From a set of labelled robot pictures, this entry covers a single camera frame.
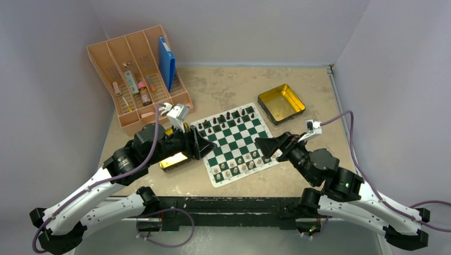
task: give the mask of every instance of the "cable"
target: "cable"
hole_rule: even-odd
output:
[[[159,109],[159,104],[156,104],[155,105],[155,109]],[[158,112],[156,112],[156,115],[155,115],[155,135],[154,135],[154,140],[153,140],[153,142],[152,142],[152,147],[151,147],[151,150],[149,151],[149,154],[147,155],[147,157],[144,159],[144,161],[139,165],[139,166],[137,166],[135,169],[133,169],[133,170],[131,170],[131,171],[129,171],[129,172],[126,172],[126,173],[124,173],[124,174],[120,174],[120,175],[118,175],[118,176],[115,176],[115,177],[111,177],[111,178],[106,178],[106,179],[104,179],[104,180],[101,180],[101,181],[97,181],[97,182],[95,182],[95,183],[93,183],[92,185],[89,185],[88,186],[88,188],[87,188],[87,190],[92,190],[94,187],[96,187],[96,186],[98,186],[98,185],[100,185],[100,184],[102,184],[102,183],[105,183],[105,182],[112,182],[112,181],[117,181],[117,180],[119,180],[119,179],[122,179],[122,178],[125,178],[125,177],[127,177],[127,176],[129,176],[129,175],[132,175],[132,174],[134,174],[134,173],[136,173],[137,171],[139,171],[139,170],[141,170],[141,168],[143,168],[148,162],[149,162],[149,160],[151,159],[151,157],[152,157],[152,155],[153,155],[153,153],[154,153],[154,151],[155,151],[155,147],[156,147],[156,144],[157,144],[157,139],[158,139]],[[46,219],[42,224],[41,224],[41,226],[38,228],[38,230],[36,231],[36,233],[35,233],[35,236],[33,237],[33,243],[32,243],[32,245],[31,245],[31,247],[33,248],[33,251],[35,252],[35,253],[39,253],[39,254],[42,254],[42,253],[45,253],[45,252],[47,252],[47,251],[45,251],[45,250],[39,250],[38,248],[37,248],[37,246],[36,246],[36,243],[37,243],[37,241],[38,241],[38,238],[39,238],[39,234],[43,231],[43,229],[64,209],[64,208],[66,208],[68,205],[70,205],[71,203],[73,203],[75,200],[77,200],[80,196],[82,196],[83,194],[85,194],[86,192],[87,192],[87,190],[82,190],[82,191],[80,191],[80,192],[78,192],[77,194],[75,194],[73,197],[71,197],[68,201],[66,201],[65,203],[63,203],[60,207],[58,207],[58,209],[56,210],[56,211],[54,211],[53,213],[52,213],[52,216],[51,217],[49,217],[48,219]]]
[[[428,201],[423,201],[423,202],[416,203],[416,204],[411,205],[411,206],[409,206],[409,207],[410,207],[410,208],[415,208],[415,207],[422,206],[422,205],[426,205],[426,204],[429,204],[429,203],[440,203],[440,204],[442,204],[442,205],[451,206],[451,203],[450,203],[450,202],[447,202],[447,201],[441,201],[441,200],[428,200]]]
[[[191,217],[191,215],[190,215],[187,211],[182,210],[182,209],[178,209],[178,208],[169,208],[169,209],[164,209],[164,210],[156,211],[156,212],[153,212],[153,213],[151,213],[151,214],[140,215],[140,217],[149,217],[149,216],[153,216],[153,215],[156,215],[156,214],[164,213],[164,212],[166,212],[166,211],[178,211],[178,212],[183,213],[183,214],[185,214],[186,216],[188,216],[189,221],[191,221],[191,226],[192,226],[192,228],[191,228],[191,233],[189,234],[189,237],[188,237],[185,241],[183,241],[183,242],[181,242],[181,243],[179,243],[179,244],[172,245],[172,244],[158,243],[158,242],[155,242],[155,241],[153,241],[153,240],[150,240],[149,238],[144,237],[143,235],[141,235],[141,233],[139,232],[139,227],[138,227],[138,223],[139,223],[139,222],[136,223],[136,232],[137,232],[137,234],[138,234],[138,235],[136,236],[136,238],[141,238],[141,239],[143,239],[144,241],[147,241],[147,242],[149,242],[149,243],[153,243],[153,244],[155,244],[155,245],[158,245],[158,246],[161,246],[161,247],[164,247],[164,248],[177,248],[177,247],[180,247],[180,246],[185,245],[186,243],[188,243],[189,240],[191,240],[191,238],[192,238],[193,235],[194,235],[194,228],[195,228],[195,225],[194,225],[194,220],[193,220],[193,218]]]
[[[327,125],[327,124],[329,124],[329,123],[332,123],[332,122],[338,120],[339,118],[343,117],[343,116],[346,115],[346,114],[350,114],[350,116],[351,116],[351,125],[350,125],[350,129],[349,129],[349,149],[350,149],[350,151],[351,151],[351,157],[352,157],[352,160],[353,160],[354,165],[355,165],[355,167],[357,168],[357,170],[362,174],[362,176],[363,176],[363,178],[366,180],[366,182],[368,182],[368,185],[370,186],[371,190],[373,190],[373,192],[374,192],[374,194],[376,195],[376,197],[377,197],[380,201],[382,201],[382,203],[383,203],[385,206],[387,206],[390,210],[392,210],[392,211],[394,211],[394,212],[396,212],[396,213],[398,213],[398,214],[400,214],[400,215],[403,215],[404,217],[407,217],[407,218],[409,218],[409,219],[411,219],[411,220],[413,220],[413,221],[419,222],[420,224],[422,224],[422,225],[424,225],[424,226],[426,226],[426,227],[429,227],[429,228],[431,228],[431,229],[433,229],[433,230],[451,233],[451,229],[449,229],[449,228],[436,227],[436,226],[433,226],[433,225],[431,225],[431,224],[429,224],[429,223],[426,223],[426,222],[424,222],[424,221],[422,221],[422,220],[416,220],[416,218],[415,218],[414,216],[409,215],[409,214],[406,214],[405,212],[396,209],[395,207],[391,206],[389,203],[387,203],[387,202],[385,201],[385,199],[381,196],[381,194],[379,194],[379,191],[376,190],[375,186],[374,186],[373,183],[370,181],[370,179],[368,179],[367,175],[362,171],[362,169],[361,169],[360,166],[358,165],[357,160],[356,160],[356,158],[355,158],[355,154],[354,154],[354,150],[353,150],[353,149],[354,149],[354,141],[353,141],[353,133],[354,133],[354,113],[353,113],[351,110],[346,110],[346,111],[344,111],[343,113],[341,113],[340,115],[338,115],[338,116],[332,118],[332,119],[329,120],[329,121],[323,122],[323,123],[321,123],[320,125],[321,125],[321,126],[325,126],[325,125]],[[439,201],[439,200],[433,200],[433,201],[432,201],[432,200],[431,200],[431,201],[420,202],[420,203],[418,203],[418,204],[415,204],[414,206],[424,205],[424,204],[426,204],[426,203],[437,203],[437,202],[438,202],[438,203],[443,203],[443,204],[445,204],[445,205],[451,205],[451,203],[446,202],[446,201]]]
[[[328,224],[328,222],[329,222],[329,218],[330,218],[330,216],[326,216],[325,222],[324,222],[324,226],[321,227],[321,231],[319,231],[319,232],[317,232],[317,233],[313,233],[313,234],[310,235],[310,236],[308,235],[308,233],[302,232],[302,233],[300,234],[300,236],[301,236],[302,238],[310,239],[310,240],[319,237],[320,235],[322,235],[322,234],[324,233],[324,230],[325,230],[325,228],[327,227],[327,224]]]

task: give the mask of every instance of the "metal tin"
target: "metal tin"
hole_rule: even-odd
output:
[[[261,93],[257,102],[274,126],[292,120],[305,111],[305,105],[288,84]]]
[[[184,123],[185,125],[185,129],[189,129],[188,124]],[[172,128],[170,129],[166,129],[165,133],[167,135],[172,134]],[[177,154],[175,154],[172,157],[166,158],[162,161],[160,161],[160,168],[164,171],[167,172],[169,170],[172,170],[180,165],[183,165],[184,163],[190,162],[191,159],[187,158],[185,155],[183,155],[183,153],[179,152]]]

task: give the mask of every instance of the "green and white checkered board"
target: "green and white checkered board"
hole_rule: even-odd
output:
[[[238,111],[239,117],[235,116],[235,111]],[[229,120],[226,118],[227,112],[230,113]],[[224,115],[225,127],[223,128],[221,114]],[[213,124],[213,118],[216,118],[216,124]],[[204,127],[205,120],[208,122],[206,127]],[[215,188],[278,164],[275,158],[280,155],[280,151],[266,159],[254,143],[257,137],[266,138],[272,135],[253,103],[192,122],[191,125],[194,125],[204,138],[218,145],[204,158],[205,167]],[[250,162],[254,162],[251,169],[249,169]]]

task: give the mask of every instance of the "beige table surface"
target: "beige table surface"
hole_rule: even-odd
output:
[[[293,68],[211,68],[179,67],[179,75],[190,93],[194,112],[187,123],[255,103],[258,94],[287,83],[305,104],[305,112],[298,118],[274,127],[259,108],[273,136],[285,131],[300,134],[305,131],[305,120],[317,118],[327,121],[339,114],[337,102],[326,69]],[[123,147],[131,137],[122,132],[117,116],[113,117],[99,166]],[[308,150],[327,148],[340,159],[340,166],[353,171],[348,143],[340,121],[323,128],[323,134],[307,144]],[[202,160],[192,161],[170,173],[159,165],[149,173],[115,194],[128,196],[141,186],[150,186],[157,196],[222,196],[222,197],[300,197],[309,184],[291,166],[283,162],[220,188],[214,188]]]

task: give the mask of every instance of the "white label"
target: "white label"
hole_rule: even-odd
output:
[[[171,50],[169,49],[168,45],[164,42],[163,43],[164,48],[166,49],[167,52],[170,52]]]

